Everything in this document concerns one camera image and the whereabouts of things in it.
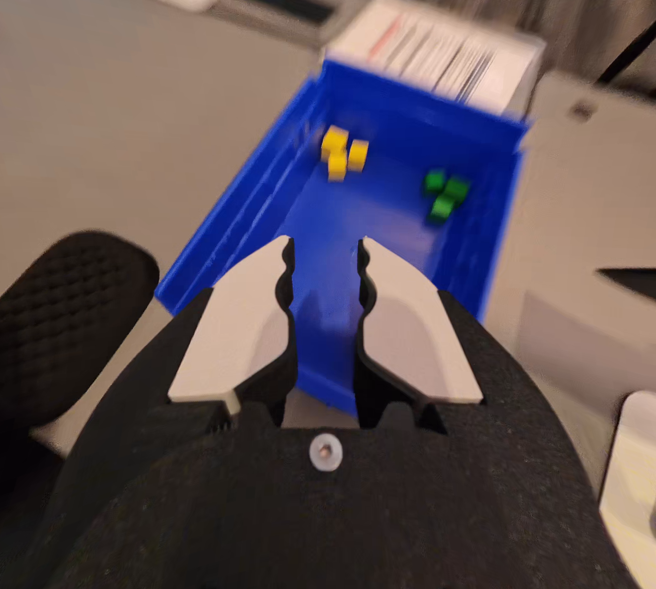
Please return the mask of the black desk frame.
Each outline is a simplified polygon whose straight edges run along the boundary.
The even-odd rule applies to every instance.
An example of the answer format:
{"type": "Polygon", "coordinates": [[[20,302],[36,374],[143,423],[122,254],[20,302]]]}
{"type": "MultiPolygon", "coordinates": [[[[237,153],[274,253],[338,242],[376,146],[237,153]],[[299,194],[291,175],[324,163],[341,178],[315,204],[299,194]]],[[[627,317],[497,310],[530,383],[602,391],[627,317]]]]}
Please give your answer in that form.
{"type": "Polygon", "coordinates": [[[608,85],[623,73],[655,41],[655,21],[641,32],[610,63],[596,80],[597,85],[608,85]]]}

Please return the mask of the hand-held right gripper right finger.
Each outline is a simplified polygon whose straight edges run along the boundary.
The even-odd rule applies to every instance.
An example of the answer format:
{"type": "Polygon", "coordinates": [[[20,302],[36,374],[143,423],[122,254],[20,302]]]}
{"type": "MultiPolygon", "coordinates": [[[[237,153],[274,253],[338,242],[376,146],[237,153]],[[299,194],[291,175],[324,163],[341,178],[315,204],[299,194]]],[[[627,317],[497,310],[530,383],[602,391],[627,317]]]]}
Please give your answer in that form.
{"type": "Polygon", "coordinates": [[[359,303],[354,395],[361,429],[406,404],[414,423],[441,428],[437,406],[485,397],[436,286],[372,237],[357,246],[359,303]]]}

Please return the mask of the black mesh chair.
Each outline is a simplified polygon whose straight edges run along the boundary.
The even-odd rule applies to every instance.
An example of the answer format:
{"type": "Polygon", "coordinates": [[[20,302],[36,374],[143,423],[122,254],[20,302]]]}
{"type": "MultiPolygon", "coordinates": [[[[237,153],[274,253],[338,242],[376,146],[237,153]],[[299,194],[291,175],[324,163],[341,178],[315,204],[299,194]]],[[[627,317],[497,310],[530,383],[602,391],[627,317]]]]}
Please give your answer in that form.
{"type": "Polygon", "coordinates": [[[160,269],[100,231],[62,238],[1,296],[1,432],[47,424],[89,389],[150,304],[160,269]]]}

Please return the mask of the blue plastic bin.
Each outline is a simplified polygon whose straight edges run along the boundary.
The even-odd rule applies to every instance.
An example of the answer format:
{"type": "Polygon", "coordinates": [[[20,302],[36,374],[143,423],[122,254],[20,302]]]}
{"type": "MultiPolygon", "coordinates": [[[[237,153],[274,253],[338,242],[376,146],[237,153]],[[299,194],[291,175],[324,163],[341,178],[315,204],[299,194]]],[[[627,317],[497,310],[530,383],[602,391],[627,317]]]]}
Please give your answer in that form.
{"type": "Polygon", "coordinates": [[[295,241],[291,305],[297,387],[356,416],[353,372],[359,304],[357,243],[372,237],[447,290],[482,321],[513,203],[529,124],[438,98],[325,60],[307,79],[219,197],[155,296],[177,315],[232,266],[280,235],[295,241]],[[369,142],[362,172],[327,180],[330,126],[369,142]],[[444,224],[427,215],[439,195],[432,168],[471,182],[444,224]]]}

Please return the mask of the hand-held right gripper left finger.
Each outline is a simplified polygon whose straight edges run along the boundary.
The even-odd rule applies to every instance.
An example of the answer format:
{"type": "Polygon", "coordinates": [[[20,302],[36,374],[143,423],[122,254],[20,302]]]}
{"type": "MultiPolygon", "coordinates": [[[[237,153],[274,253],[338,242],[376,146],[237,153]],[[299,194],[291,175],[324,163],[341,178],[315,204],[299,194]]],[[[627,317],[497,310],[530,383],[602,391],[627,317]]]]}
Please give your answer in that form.
{"type": "Polygon", "coordinates": [[[278,236],[214,284],[168,389],[172,403],[223,403],[234,417],[260,402],[282,421],[298,378],[294,270],[295,241],[278,236]]]}

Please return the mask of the black desk flap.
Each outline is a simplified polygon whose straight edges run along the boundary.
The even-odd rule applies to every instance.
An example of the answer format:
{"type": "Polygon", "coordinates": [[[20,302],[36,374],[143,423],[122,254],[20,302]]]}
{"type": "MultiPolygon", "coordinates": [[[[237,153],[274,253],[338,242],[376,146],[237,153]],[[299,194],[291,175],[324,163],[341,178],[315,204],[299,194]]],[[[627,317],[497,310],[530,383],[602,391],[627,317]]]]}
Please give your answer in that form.
{"type": "Polygon", "coordinates": [[[265,5],[304,23],[323,25],[334,14],[336,7],[318,0],[250,0],[265,5]]]}

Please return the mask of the laminated paper sheet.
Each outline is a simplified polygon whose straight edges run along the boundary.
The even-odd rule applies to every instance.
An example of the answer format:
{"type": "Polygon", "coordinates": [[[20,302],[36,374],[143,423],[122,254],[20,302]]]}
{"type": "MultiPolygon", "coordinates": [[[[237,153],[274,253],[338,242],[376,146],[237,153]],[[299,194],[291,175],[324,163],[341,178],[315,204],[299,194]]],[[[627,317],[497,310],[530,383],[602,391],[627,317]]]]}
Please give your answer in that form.
{"type": "Polygon", "coordinates": [[[417,0],[370,0],[324,48],[364,69],[496,116],[522,118],[546,42],[417,0]]]}

